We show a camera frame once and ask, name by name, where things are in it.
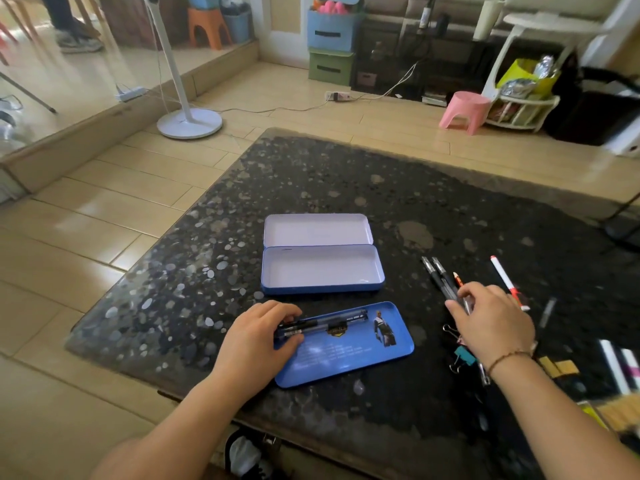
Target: person's left hand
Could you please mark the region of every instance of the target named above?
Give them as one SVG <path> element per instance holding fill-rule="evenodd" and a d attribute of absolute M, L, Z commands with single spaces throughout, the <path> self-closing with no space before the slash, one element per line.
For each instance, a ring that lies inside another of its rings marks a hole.
<path fill-rule="evenodd" d="M 267 386 L 304 341 L 300 333 L 278 350 L 273 347 L 276 327 L 301 314 L 302 310 L 290 303 L 256 303 L 229 328 L 206 381 L 225 388 L 240 407 Z"/>

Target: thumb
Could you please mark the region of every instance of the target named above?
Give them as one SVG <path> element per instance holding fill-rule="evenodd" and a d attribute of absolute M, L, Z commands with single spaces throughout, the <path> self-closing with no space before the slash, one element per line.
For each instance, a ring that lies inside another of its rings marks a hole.
<path fill-rule="evenodd" d="M 463 323 L 468 320 L 468 315 L 465 312 L 464 308 L 462 308 L 462 306 L 460 306 L 457 301 L 452 299 L 446 300 L 444 304 L 453 317 L 453 320 L 456 321 L 457 329 L 460 330 L 460 326 L 464 327 Z"/>
<path fill-rule="evenodd" d="M 276 350 L 276 357 L 278 361 L 279 369 L 284 367 L 284 364 L 296 353 L 298 346 L 305 341 L 305 336 L 301 333 L 294 335 L 288 339 L 282 347 Z"/>

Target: blue pencil case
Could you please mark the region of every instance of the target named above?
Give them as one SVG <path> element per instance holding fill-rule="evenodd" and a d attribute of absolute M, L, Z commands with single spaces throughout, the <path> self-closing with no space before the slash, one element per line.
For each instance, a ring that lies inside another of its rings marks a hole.
<path fill-rule="evenodd" d="M 274 214 L 265 219 L 261 284 L 270 295 L 373 291 L 385 274 L 362 214 Z"/>
<path fill-rule="evenodd" d="M 413 352 L 413 340 L 400 312 L 390 301 L 340 312 L 366 310 L 363 321 L 305 334 L 305 341 L 276 376 L 280 387 L 293 387 L 354 371 Z M 322 319 L 335 314 L 320 315 Z M 284 343 L 276 340 L 276 348 Z"/>

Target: yellow basket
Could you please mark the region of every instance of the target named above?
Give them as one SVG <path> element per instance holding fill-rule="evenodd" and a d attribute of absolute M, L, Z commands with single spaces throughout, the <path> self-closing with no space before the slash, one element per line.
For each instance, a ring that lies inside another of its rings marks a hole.
<path fill-rule="evenodd" d="M 514 79 L 535 80 L 538 84 L 533 90 L 533 94 L 537 94 L 543 98 L 548 98 L 551 96 L 551 88 L 554 87 L 556 80 L 558 80 L 558 76 L 560 76 L 560 71 L 556 72 L 556 75 L 553 77 L 539 79 L 538 76 L 533 74 L 533 70 L 536 68 L 537 63 L 538 61 L 534 61 L 532 59 L 516 59 L 513 64 L 511 64 L 508 71 L 504 73 L 496 87 L 500 89 L 505 83 Z"/>

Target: pink plastic stool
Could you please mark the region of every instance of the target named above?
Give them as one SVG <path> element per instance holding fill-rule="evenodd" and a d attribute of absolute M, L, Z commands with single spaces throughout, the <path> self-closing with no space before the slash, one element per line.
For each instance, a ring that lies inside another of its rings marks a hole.
<path fill-rule="evenodd" d="M 476 131 L 486 120 L 489 108 L 491 108 L 491 99 L 481 96 L 480 94 L 470 93 L 468 91 L 458 91 L 453 94 L 451 102 L 440 120 L 440 128 L 448 128 L 453 118 L 456 116 L 464 116 L 469 120 L 467 134 L 474 135 Z"/>

